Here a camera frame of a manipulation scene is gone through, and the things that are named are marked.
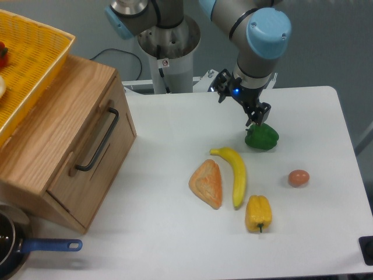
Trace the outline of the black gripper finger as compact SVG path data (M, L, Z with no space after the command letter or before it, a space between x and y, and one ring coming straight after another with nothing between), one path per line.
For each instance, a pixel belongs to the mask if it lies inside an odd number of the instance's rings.
M271 110L271 105L268 103L256 102L245 107L245 112L248 116L246 126L251 124L262 125L268 118Z
M212 89L219 95L218 102L222 103L226 97L231 96L228 82L231 79L231 74L227 69L220 71L212 82Z

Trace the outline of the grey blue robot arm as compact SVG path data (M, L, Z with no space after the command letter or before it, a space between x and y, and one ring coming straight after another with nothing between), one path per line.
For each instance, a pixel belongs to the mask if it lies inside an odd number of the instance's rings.
M232 71L222 70L210 85L219 99L232 97L261 125L271 106L259 100L291 35L291 22L274 1L200 1L200 7L238 48ZM192 89L186 62L200 43L198 24L184 13L182 1L111 1L105 15L120 38L136 38L146 53L157 93Z

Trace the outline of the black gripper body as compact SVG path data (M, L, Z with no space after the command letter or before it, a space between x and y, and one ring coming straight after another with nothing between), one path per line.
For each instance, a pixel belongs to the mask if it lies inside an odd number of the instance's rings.
M263 109L259 101L263 78L253 78L242 71L233 71L228 88L233 99L242 105L245 111Z

